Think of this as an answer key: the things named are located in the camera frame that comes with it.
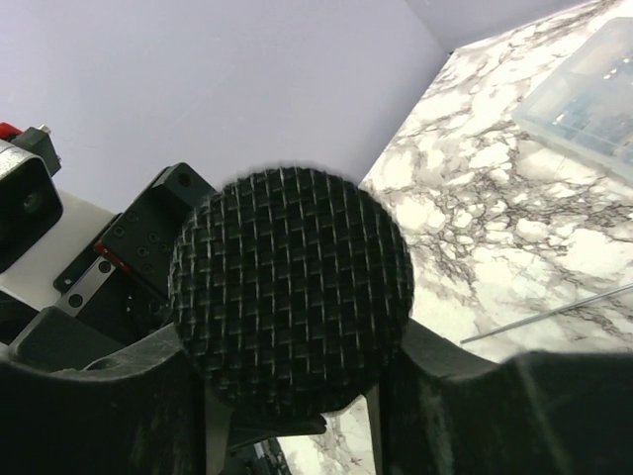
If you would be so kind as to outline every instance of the thin metal rod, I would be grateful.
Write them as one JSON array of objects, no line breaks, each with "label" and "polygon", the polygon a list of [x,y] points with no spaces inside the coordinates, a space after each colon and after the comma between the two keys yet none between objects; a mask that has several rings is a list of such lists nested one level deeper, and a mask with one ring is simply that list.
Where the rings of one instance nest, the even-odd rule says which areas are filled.
[{"label": "thin metal rod", "polygon": [[619,294],[620,292],[625,292],[631,289],[633,289],[633,282],[631,282],[630,284],[626,284],[622,287],[618,287],[617,289],[609,290],[601,294],[596,294],[591,297],[587,297],[586,299],[578,300],[576,302],[564,305],[557,309],[548,310],[547,312],[543,312],[542,314],[534,315],[532,317],[527,317],[526,319],[519,320],[512,324],[504,325],[503,327],[499,327],[489,332],[476,334],[475,336],[470,336],[466,339],[462,339],[460,343],[461,344],[470,343],[471,341],[477,341],[478,339],[482,339],[487,336],[492,336],[493,334],[499,334],[499,333],[507,332],[508,330],[518,329],[519,327],[524,327],[526,325],[533,324],[534,322],[540,322],[541,320],[548,319],[552,317],[553,315],[560,314],[561,312],[565,312],[567,310],[571,310],[576,307],[581,307],[583,305],[590,304],[591,302],[595,302],[596,300],[606,299],[607,297],[610,297],[611,295]]},{"label": "thin metal rod", "polygon": [[232,410],[216,399],[205,382],[206,475],[222,475],[225,470],[231,414]]}]

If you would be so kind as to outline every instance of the metal bar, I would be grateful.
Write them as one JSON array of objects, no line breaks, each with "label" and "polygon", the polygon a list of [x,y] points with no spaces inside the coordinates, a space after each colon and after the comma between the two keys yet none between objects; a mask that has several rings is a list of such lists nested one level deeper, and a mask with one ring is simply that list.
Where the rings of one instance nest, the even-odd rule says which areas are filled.
[{"label": "metal bar", "polygon": [[55,306],[70,317],[77,317],[114,271],[114,265],[104,257],[98,257],[70,290],[57,300]]},{"label": "metal bar", "polygon": [[221,475],[225,469],[231,415],[232,410],[216,399],[209,383],[206,383],[206,475]]},{"label": "metal bar", "polygon": [[561,312],[565,312],[567,310],[571,310],[571,309],[574,309],[576,307],[581,307],[583,305],[590,304],[591,302],[595,302],[597,300],[602,300],[602,299],[605,299],[605,298],[610,297],[612,295],[619,294],[620,292],[625,292],[625,291],[631,290],[631,289],[633,289],[633,282],[631,282],[630,284],[624,285],[622,287],[618,287],[617,289],[609,290],[609,291],[603,292],[601,294],[596,294],[596,295],[593,295],[591,297],[587,297],[585,299],[581,299],[579,301],[573,302],[571,304],[567,304],[567,305],[564,305],[562,307],[558,307],[556,309],[548,310],[547,312],[543,312],[541,314],[534,315],[532,317],[527,317],[526,319],[519,320],[518,322],[514,322],[512,324],[504,325],[503,327],[499,327],[499,328],[491,330],[489,332],[484,332],[484,333],[481,333],[481,334],[476,334],[475,336],[470,336],[470,337],[468,337],[466,339],[462,339],[460,341],[460,343],[461,344],[466,344],[466,343],[470,343],[472,341],[477,341],[478,339],[483,339],[483,338],[485,338],[487,336],[492,336],[494,334],[499,334],[499,333],[507,332],[509,330],[518,329],[519,327],[524,327],[526,325],[533,324],[535,322],[540,322],[541,320],[548,319],[548,318],[552,317],[553,315],[560,314]]}]

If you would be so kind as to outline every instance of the round knurled pad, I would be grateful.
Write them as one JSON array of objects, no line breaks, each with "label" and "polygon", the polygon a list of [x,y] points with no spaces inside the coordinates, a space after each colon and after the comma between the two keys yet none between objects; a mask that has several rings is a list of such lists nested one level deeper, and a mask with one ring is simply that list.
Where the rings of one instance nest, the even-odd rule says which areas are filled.
[{"label": "round knurled pad", "polygon": [[413,275],[398,226],[368,193],[277,168],[194,211],[169,295],[184,350],[221,401],[302,418],[378,382],[406,329]]}]

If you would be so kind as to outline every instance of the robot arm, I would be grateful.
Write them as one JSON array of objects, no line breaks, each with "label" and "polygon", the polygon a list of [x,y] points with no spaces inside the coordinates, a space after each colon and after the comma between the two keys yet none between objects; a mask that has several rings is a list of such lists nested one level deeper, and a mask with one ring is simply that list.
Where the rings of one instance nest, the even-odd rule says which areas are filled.
[{"label": "robot arm", "polygon": [[[224,406],[170,325],[171,247],[215,191],[176,164],[113,215],[51,194],[50,161],[19,136],[0,142],[5,471],[289,474],[274,437],[324,433],[323,417],[254,420]],[[42,215],[34,193],[51,197]],[[631,473],[631,374],[630,354],[494,364],[409,322],[365,395],[377,474]]]}]

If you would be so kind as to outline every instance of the screw hole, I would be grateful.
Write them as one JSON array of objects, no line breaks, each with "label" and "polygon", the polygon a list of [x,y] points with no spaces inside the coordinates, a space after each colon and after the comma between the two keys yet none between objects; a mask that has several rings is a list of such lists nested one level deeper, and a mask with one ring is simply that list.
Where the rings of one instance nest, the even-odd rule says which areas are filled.
[{"label": "screw hole", "polygon": [[112,268],[112,264],[110,264],[110,262],[99,262],[99,271],[107,274],[108,272],[110,272],[110,269]]},{"label": "screw hole", "polygon": [[42,196],[42,193],[31,193],[24,200],[24,211],[26,211],[29,215],[34,215],[37,211],[40,210],[43,202],[44,197]]},{"label": "screw hole", "polygon": [[184,188],[189,188],[191,185],[191,177],[187,173],[181,173],[178,175],[178,183]]},{"label": "screw hole", "polygon": [[158,314],[158,312],[160,312],[160,304],[158,302],[156,302],[155,300],[152,300],[149,303],[149,311],[152,312],[154,315]]},{"label": "screw hole", "polygon": [[83,305],[83,297],[79,294],[73,294],[68,297],[68,305],[73,309],[77,309]]}]

